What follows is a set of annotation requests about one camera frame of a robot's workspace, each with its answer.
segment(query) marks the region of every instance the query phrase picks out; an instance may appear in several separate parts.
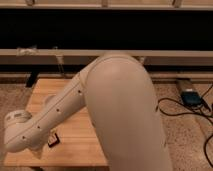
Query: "floor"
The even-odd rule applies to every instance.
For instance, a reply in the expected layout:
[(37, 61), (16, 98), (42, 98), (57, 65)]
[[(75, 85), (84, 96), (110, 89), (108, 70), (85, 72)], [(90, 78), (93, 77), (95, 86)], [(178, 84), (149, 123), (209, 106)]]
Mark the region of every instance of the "floor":
[[(198, 92), (202, 94), (208, 84), (195, 85)], [(158, 97), (171, 97), (179, 99), (175, 84), (155, 84)], [(0, 83), (0, 129), (3, 127), (4, 115), (16, 109), (24, 109), (32, 93), (32, 88), (25, 88), (24, 84)], [(211, 91), (206, 100), (211, 104), (213, 102), (213, 91)], [(164, 103), (162, 108), (171, 112), (182, 111), (179, 106), (170, 102)], [(211, 133), (212, 128), (202, 118), (195, 116), (167, 117), (163, 116), (163, 123), (167, 135), (167, 142), (170, 149), (170, 156), (173, 162), (174, 171), (210, 171), (212, 168), (208, 165), (203, 155), (203, 143), (205, 138)], [(213, 159), (213, 141), (208, 148), (210, 157)], [(4, 159), (3, 151), (3, 132), (0, 132), (0, 171), (30, 171), (29, 168), (5, 168), (1, 167)], [(95, 168), (45, 168), (46, 171), (94, 171)]]

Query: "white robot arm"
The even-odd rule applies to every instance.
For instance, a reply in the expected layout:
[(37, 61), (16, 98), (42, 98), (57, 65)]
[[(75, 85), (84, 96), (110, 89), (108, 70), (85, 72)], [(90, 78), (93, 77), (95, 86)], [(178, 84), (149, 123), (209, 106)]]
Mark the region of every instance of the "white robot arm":
[(5, 117), (5, 148), (18, 152), (87, 106), (110, 171), (171, 171), (154, 87), (131, 56), (107, 53), (80, 71), (34, 117)]

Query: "black backdrop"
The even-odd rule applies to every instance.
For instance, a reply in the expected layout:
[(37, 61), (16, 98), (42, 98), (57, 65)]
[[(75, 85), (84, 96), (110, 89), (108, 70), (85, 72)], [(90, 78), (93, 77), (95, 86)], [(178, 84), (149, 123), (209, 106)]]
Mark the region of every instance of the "black backdrop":
[(0, 9), (0, 49), (213, 50), (213, 11)]

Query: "black cable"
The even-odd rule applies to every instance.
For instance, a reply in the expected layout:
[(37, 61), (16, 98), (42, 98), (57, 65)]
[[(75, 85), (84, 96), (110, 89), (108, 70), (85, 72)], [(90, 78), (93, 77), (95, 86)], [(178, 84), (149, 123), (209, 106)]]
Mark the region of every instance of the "black cable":
[(208, 94), (208, 92), (213, 88), (213, 83), (210, 85), (210, 87), (201, 95), (201, 97), (203, 98), (204, 96), (206, 96)]
[[(211, 84), (211, 86), (201, 95), (201, 98), (203, 99), (210, 92), (211, 89), (213, 89), (213, 84)], [(165, 112), (163, 109), (160, 108), (160, 103), (162, 101), (166, 101), (166, 100), (167, 101), (172, 101), (172, 102), (180, 105), (181, 107), (187, 109), (189, 112), (173, 113), (173, 114)], [(185, 106), (184, 104), (180, 103), (179, 101), (177, 101), (175, 99), (172, 99), (172, 98), (168, 98), (168, 97), (161, 98), (161, 99), (158, 100), (158, 108), (161, 111), (161, 113), (166, 115), (166, 116), (176, 117), (176, 116), (183, 116), (183, 115), (196, 115), (196, 116), (200, 116), (200, 117), (205, 118), (213, 126), (213, 121), (211, 120), (211, 118), (213, 118), (213, 104), (212, 104), (211, 109), (210, 109), (210, 112), (211, 112), (210, 115), (206, 114), (202, 110), (203, 107), (205, 107), (203, 104), (201, 106), (199, 106), (199, 107), (196, 107), (196, 108), (188, 107), (188, 106)], [(213, 163), (210, 160), (210, 158), (208, 156), (208, 153), (207, 153), (207, 145), (208, 145), (208, 143), (210, 142), (211, 139), (213, 139), (213, 133), (205, 140), (204, 145), (203, 145), (203, 151), (204, 151), (204, 155), (206, 157), (206, 160), (208, 161), (209, 165), (213, 168)]]

